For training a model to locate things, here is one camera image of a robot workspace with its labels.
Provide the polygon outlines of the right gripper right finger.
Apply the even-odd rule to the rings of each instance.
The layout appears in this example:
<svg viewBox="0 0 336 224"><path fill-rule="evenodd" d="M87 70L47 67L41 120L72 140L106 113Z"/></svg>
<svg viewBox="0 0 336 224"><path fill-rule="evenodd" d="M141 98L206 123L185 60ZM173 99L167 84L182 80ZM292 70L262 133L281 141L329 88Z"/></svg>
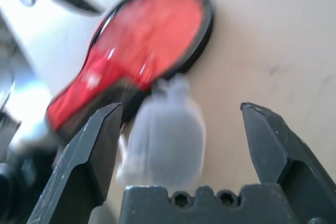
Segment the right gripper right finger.
<svg viewBox="0 0 336 224"><path fill-rule="evenodd" d="M272 110L249 102L240 110L260 182L281 187L300 223L335 223L335 183L308 145Z"/></svg>

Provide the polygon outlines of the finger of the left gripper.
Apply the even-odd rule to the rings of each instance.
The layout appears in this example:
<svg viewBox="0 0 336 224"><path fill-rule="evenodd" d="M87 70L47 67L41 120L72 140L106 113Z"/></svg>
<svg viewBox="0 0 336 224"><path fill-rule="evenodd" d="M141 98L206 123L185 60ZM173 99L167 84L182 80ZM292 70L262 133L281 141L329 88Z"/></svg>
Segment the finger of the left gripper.
<svg viewBox="0 0 336 224"><path fill-rule="evenodd" d="M67 4L68 6L74 7L81 10L82 12L87 12L91 14L102 14L103 8L97 3L90 0L59 0Z"/></svg>

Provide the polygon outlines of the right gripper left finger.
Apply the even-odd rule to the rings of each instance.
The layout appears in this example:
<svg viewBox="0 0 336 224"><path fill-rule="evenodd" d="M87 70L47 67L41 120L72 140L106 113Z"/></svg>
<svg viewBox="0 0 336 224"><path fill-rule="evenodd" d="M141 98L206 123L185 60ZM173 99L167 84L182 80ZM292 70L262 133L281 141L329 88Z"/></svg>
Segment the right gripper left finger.
<svg viewBox="0 0 336 224"><path fill-rule="evenodd" d="M28 223L88 223L107 199L123 107L99 109L62 152Z"/></svg>

